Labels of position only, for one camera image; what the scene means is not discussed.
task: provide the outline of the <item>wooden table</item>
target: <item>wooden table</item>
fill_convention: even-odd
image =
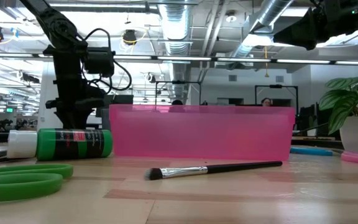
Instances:
[[[243,161],[111,157],[73,164],[50,196],[0,203],[0,224],[358,223],[358,164],[293,154],[282,167],[145,181],[150,167]],[[12,163],[33,164],[34,161]]]

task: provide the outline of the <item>pink object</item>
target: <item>pink object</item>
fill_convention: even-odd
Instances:
[[[114,153],[205,159],[284,161],[293,108],[110,105]]]
[[[344,151],[341,159],[347,162],[358,162],[358,153]]]

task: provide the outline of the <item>ceiling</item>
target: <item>ceiling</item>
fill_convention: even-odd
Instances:
[[[112,50],[117,54],[134,55],[165,55],[165,39],[161,28],[162,22],[158,14],[114,12],[105,7],[96,7],[92,4],[110,3],[114,6],[128,7],[130,4],[123,4],[125,1],[75,1],[75,0],[49,0],[52,6],[64,9],[62,13],[69,18],[77,27],[78,33],[83,37],[91,30],[100,27],[106,29],[112,38]],[[163,2],[163,0],[149,1],[154,7],[154,3]],[[219,40],[213,46],[212,54],[232,52],[242,42],[242,26],[247,15],[257,12],[260,9],[262,1],[230,1],[227,10],[233,10],[236,21],[227,22],[223,20],[219,30]],[[144,4],[143,1],[136,1],[136,4]],[[187,1],[192,7],[191,27],[188,42],[191,44],[190,55],[200,55],[203,47],[204,38],[207,31],[207,22],[209,14],[214,4],[213,0]],[[275,23],[274,32],[289,26],[299,20],[306,12],[307,7],[312,6],[309,1],[295,1]],[[50,43],[39,27],[35,17],[19,2],[10,0],[0,0],[0,27],[4,34],[4,40],[0,44],[0,52],[26,52],[41,53]],[[122,34],[125,30],[134,29],[138,42],[132,48],[122,43]],[[104,33],[96,32],[89,39],[89,46],[107,46],[107,38]],[[348,36],[340,36],[330,39],[324,47],[318,47],[314,50],[306,51],[301,47],[282,47],[270,45],[266,47],[254,47],[251,51],[256,58],[296,58],[296,59],[319,59],[319,60],[358,60],[358,32]],[[12,85],[12,87],[0,88],[0,103],[23,106],[32,103],[36,111],[37,102],[39,102],[40,85],[31,84],[32,88],[25,87],[27,82],[21,79],[22,70],[24,73],[32,75],[42,81],[42,71],[44,69],[41,60],[6,60],[0,58],[0,85]],[[147,75],[153,75],[156,80],[170,81],[170,70],[168,63],[123,63],[133,77],[132,90],[126,93],[133,93],[137,97],[136,103],[145,103],[144,98],[148,97],[147,103],[153,103],[152,96],[155,92],[154,84],[147,81]],[[198,67],[198,63],[192,63],[191,66]],[[264,67],[263,63],[255,63],[248,67],[255,70]],[[292,72],[293,65],[272,64],[270,68],[285,69]],[[126,86],[127,78],[122,75],[123,71],[116,68],[116,74],[112,80],[114,86]],[[88,79],[97,78],[94,75],[86,75]],[[171,91],[162,91],[158,101],[170,102]]]

